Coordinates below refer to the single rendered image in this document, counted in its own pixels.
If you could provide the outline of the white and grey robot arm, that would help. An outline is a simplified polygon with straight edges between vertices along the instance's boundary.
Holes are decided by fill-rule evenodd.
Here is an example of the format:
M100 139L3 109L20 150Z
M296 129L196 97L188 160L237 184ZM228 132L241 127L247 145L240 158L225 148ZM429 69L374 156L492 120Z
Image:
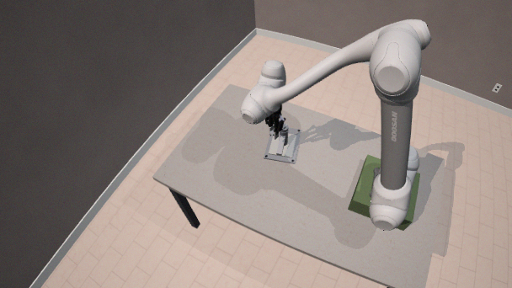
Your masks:
M413 100L419 91L421 50L430 41L422 20L389 24L334 52L288 84L283 63L267 61L242 103L242 117L256 125L339 69L369 61L371 81L381 100L381 168L374 168L369 212L376 227L395 229L408 213L419 168L419 154L410 146Z

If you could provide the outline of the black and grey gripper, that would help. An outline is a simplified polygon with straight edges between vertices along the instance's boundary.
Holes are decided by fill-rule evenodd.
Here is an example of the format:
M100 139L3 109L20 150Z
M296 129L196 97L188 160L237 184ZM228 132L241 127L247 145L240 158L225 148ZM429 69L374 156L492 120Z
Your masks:
M279 132L282 130L285 121L285 118L283 119L281 116L281 110L282 105L278 111L275 111L272 115L265 118L266 125L269 125L269 132L274 130L274 139L279 137Z

